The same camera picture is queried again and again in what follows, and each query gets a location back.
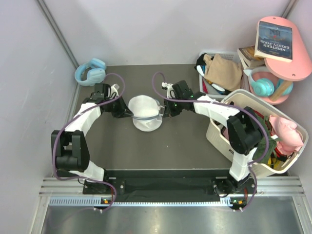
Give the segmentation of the white mesh laundry bag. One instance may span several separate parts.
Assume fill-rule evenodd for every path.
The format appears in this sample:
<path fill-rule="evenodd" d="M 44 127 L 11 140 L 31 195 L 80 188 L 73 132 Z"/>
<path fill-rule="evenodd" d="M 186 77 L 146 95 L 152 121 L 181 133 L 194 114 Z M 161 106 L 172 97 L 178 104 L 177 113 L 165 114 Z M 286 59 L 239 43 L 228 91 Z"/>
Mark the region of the white mesh laundry bag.
<path fill-rule="evenodd" d="M 152 132 L 162 125 L 162 106 L 146 95 L 139 95 L 129 100 L 128 108 L 133 113 L 134 126 L 143 132 Z"/>

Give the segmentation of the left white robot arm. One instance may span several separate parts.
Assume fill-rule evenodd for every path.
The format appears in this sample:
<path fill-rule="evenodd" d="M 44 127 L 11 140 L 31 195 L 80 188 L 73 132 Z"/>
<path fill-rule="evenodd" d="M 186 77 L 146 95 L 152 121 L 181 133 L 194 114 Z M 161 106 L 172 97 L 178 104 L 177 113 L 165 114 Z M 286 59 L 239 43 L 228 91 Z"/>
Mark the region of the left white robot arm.
<path fill-rule="evenodd" d="M 83 101 L 73 119 L 62 130 L 51 133 L 52 164 L 56 172 L 66 171 L 86 179 L 104 180 L 105 170 L 90 160 L 86 135 L 104 113 L 110 113 L 114 118 L 133 116 L 118 89 L 117 84 L 95 85 L 95 91 Z"/>

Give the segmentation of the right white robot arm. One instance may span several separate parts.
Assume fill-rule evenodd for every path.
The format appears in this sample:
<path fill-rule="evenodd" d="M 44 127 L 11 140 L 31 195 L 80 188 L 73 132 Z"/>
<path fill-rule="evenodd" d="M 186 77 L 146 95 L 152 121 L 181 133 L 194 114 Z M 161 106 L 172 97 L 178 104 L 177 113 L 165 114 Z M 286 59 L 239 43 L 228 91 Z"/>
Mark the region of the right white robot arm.
<path fill-rule="evenodd" d="M 167 91 L 164 117 L 178 116 L 183 110 L 192 111 L 216 121 L 228 130 L 229 143 L 234 152 L 229 174 L 238 183 L 243 182 L 250 174 L 249 163 L 257 146 L 266 136 L 253 109 L 220 103 L 202 92 L 194 93 L 184 80 L 175 84 L 162 82 L 161 88 Z"/>

